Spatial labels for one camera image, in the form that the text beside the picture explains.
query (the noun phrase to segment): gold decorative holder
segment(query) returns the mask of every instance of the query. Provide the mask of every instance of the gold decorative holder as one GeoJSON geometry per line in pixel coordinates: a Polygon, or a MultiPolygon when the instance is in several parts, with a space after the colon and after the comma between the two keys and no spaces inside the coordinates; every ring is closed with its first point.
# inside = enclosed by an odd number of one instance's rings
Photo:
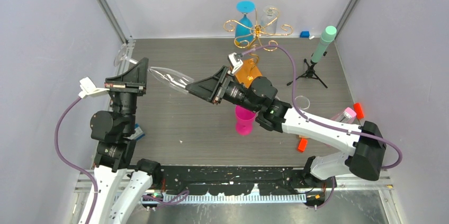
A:
{"type": "MultiPolygon", "coordinates": [[[[228,32],[233,32],[235,31],[236,27],[232,24],[235,23],[236,25],[239,24],[247,29],[249,29],[250,34],[248,35],[243,35],[243,36],[239,36],[234,38],[234,45],[238,48],[254,48],[258,45],[263,46],[262,42],[261,42],[261,37],[263,35],[266,36],[288,36],[291,35],[293,33],[293,27],[291,27],[288,24],[283,24],[281,26],[281,29],[287,33],[282,33],[282,34],[275,34],[275,33],[267,33],[265,32],[265,29],[267,26],[273,24],[280,16],[280,12],[278,9],[271,7],[270,9],[272,9],[275,12],[276,17],[271,20],[268,24],[266,24],[265,26],[262,26],[260,24],[258,24],[258,20],[257,20],[257,10],[255,10],[256,13],[256,24],[253,27],[247,27],[243,24],[241,24],[240,22],[238,22],[237,20],[228,20],[224,23],[223,28],[228,31],[228,32]],[[240,38],[244,38],[244,37],[248,37],[253,35],[254,38],[251,42],[247,41],[247,40],[243,40],[241,42],[238,42],[237,39],[240,38]]],[[[268,44],[270,45],[277,45],[277,42],[275,40],[269,40],[268,44]]],[[[277,48],[264,48],[265,51],[269,51],[272,52],[274,50],[276,50],[277,48]]],[[[249,87],[249,85],[251,84],[251,82],[253,81],[254,78],[258,77],[258,76],[262,76],[262,73],[260,72],[260,70],[257,68],[257,64],[260,61],[260,58],[257,54],[255,53],[250,53],[250,55],[253,58],[249,58],[247,60],[244,60],[244,64],[242,66],[242,68],[240,69],[239,72],[236,73],[236,79],[239,81],[239,83],[243,83],[244,86],[246,88],[249,87]]]]}

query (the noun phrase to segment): red cap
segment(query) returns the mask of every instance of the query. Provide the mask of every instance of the red cap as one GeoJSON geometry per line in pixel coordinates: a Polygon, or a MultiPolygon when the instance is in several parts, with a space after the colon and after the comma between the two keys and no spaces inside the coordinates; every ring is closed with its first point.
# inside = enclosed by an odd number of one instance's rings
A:
{"type": "Polygon", "coordinates": [[[306,150],[306,146],[307,146],[307,139],[301,138],[301,140],[299,141],[299,145],[298,145],[297,150],[300,153],[303,153],[306,150]]]}

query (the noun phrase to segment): small tripod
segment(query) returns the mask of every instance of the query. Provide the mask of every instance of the small tripod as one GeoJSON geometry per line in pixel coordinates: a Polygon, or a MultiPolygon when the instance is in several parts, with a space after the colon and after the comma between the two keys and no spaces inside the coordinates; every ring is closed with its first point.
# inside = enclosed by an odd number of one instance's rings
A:
{"type": "MultiPolygon", "coordinates": [[[[315,67],[315,65],[316,65],[316,63],[314,63],[314,62],[310,62],[312,65],[309,65],[309,63],[307,62],[307,59],[304,59],[304,62],[306,63],[306,65],[307,65],[307,70],[306,70],[306,72],[304,72],[301,76],[299,76],[299,77],[297,77],[295,80],[298,80],[298,78],[301,78],[301,77],[303,77],[303,78],[312,78],[312,79],[317,79],[317,80],[319,80],[322,84],[323,84],[323,86],[325,87],[325,88],[327,88],[327,85],[321,80],[321,78],[315,73],[315,70],[314,70],[314,67],[315,67]]],[[[293,81],[290,81],[290,82],[288,82],[287,83],[287,85],[291,85],[293,83],[293,81]]]]}

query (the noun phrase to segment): wood grain surface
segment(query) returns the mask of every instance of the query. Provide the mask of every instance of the wood grain surface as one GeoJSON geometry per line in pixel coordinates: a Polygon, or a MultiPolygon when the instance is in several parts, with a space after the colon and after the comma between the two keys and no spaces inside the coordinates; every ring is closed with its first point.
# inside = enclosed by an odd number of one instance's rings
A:
{"type": "MultiPolygon", "coordinates": [[[[295,58],[298,74],[305,70],[318,43],[296,38],[278,39],[295,58]]],[[[229,65],[227,55],[237,51],[232,39],[142,39],[137,40],[132,57],[148,57],[150,66],[178,70],[195,80],[212,76],[221,66],[229,65]]],[[[287,56],[258,52],[259,69],[278,89],[278,97],[291,103],[292,65],[287,56]]],[[[317,74],[329,86],[325,89],[314,79],[299,79],[297,95],[309,98],[308,112],[331,118],[352,100],[331,44],[326,57],[316,66],[317,74]]],[[[296,135],[270,132],[254,124],[252,133],[240,136],[235,131],[235,107],[223,101],[209,104],[193,95],[184,95],[163,85],[149,74],[147,94],[138,99],[136,122],[146,136],[134,151],[133,163],[141,158],[163,165],[270,165],[303,166],[309,156],[324,156],[336,150],[309,139],[307,149],[299,153],[296,135]]]]}

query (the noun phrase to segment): green marker cap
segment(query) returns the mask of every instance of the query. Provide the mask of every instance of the green marker cap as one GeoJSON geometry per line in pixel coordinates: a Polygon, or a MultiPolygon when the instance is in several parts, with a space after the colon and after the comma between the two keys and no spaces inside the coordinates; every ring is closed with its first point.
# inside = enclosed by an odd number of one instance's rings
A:
{"type": "Polygon", "coordinates": [[[331,25],[324,29],[321,39],[325,42],[332,42],[335,40],[335,35],[337,35],[337,28],[331,25]]]}

